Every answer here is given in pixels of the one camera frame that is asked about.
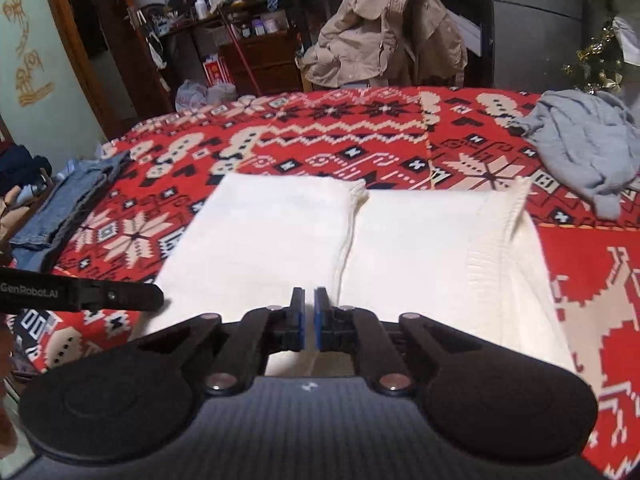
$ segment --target drawer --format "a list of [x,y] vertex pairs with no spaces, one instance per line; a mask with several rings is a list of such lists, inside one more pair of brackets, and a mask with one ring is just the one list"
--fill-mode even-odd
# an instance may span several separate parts
[[[281,92],[302,92],[300,70],[293,63],[252,69],[260,90],[266,95]],[[245,70],[232,72],[231,77],[236,85],[238,95],[255,94],[254,85]]]
[[[273,34],[255,36],[239,41],[244,57],[251,68],[293,63],[296,53],[296,38],[292,30],[280,30]],[[244,71],[242,61],[233,44],[220,47],[230,72]]]

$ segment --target white knit fabric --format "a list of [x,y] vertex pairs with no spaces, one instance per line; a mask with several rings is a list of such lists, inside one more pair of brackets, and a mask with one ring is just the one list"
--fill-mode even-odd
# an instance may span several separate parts
[[[168,307],[142,332],[205,312],[238,321],[254,308],[288,305],[296,286],[306,290],[309,309],[316,286],[335,300],[364,193],[364,181],[228,174],[162,267],[156,284]],[[276,354],[268,373],[307,374],[315,355]]]
[[574,371],[540,240],[524,211],[529,186],[371,191],[356,216],[340,304],[387,321],[418,312]]
[[[226,322],[313,289],[395,321],[420,312],[464,332],[574,370],[548,271],[524,203],[505,192],[388,191],[318,177],[231,173],[191,223],[156,283],[168,307],[144,333],[204,312]],[[268,373],[341,374],[344,358],[270,358]]]

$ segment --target bed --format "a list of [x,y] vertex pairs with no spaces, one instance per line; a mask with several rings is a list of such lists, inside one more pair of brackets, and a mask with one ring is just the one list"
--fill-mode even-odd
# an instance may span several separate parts
[[[550,176],[510,128],[538,96],[456,88],[294,93],[171,114],[105,146],[134,159],[76,231],[54,272],[152,282],[225,173],[363,178],[371,189],[505,189],[531,176],[557,312],[599,397],[585,456],[622,478],[640,456],[640,180],[618,222]],[[10,323],[38,370],[124,343],[138,313],[25,311]]]

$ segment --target pile of clothes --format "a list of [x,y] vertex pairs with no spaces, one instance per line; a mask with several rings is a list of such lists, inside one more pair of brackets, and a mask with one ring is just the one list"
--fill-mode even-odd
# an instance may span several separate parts
[[24,146],[0,157],[0,234],[16,267],[47,272],[68,238],[129,161],[129,152],[99,160],[70,160],[51,177],[46,158]]
[[24,223],[40,196],[53,187],[51,164],[24,146],[8,145],[0,155],[0,245]]

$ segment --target bottle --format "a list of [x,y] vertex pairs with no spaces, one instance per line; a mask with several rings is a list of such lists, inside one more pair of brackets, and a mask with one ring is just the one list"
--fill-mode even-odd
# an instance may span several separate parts
[[204,20],[209,15],[209,9],[207,9],[207,3],[204,0],[196,0],[195,3],[196,14],[199,20]]
[[256,18],[251,22],[254,26],[254,31],[256,36],[262,36],[264,34],[264,25],[262,24],[262,20],[260,18]]

